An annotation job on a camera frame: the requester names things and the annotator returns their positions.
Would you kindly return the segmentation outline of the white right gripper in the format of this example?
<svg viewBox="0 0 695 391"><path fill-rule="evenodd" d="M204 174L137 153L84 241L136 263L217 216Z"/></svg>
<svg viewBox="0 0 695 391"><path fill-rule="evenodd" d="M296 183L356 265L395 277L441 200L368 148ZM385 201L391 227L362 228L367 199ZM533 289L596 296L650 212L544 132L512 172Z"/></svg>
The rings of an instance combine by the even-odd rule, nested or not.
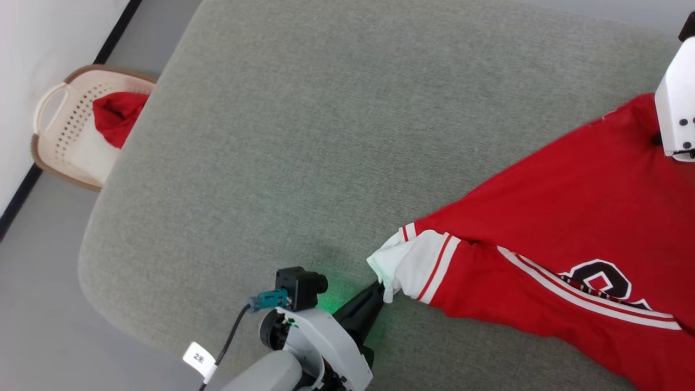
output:
<svg viewBox="0 0 695 391"><path fill-rule="evenodd" d="M694 37L680 45L654 94L665 155L694 162Z"/></svg>

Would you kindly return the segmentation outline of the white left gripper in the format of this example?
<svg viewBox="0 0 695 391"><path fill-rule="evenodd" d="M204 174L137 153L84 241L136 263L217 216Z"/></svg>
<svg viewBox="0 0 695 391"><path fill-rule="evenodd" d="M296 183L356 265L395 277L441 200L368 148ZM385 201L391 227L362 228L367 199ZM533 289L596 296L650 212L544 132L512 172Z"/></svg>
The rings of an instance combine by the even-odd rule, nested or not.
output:
<svg viewBox="0 0 695 391"><path fill-rule="evenodd" d="M365 390L373 379L360 351L384 307L384 285L375 281L332 315L319 308L268 312L259 327L273 350L263 380L275 390Z"/></svg>

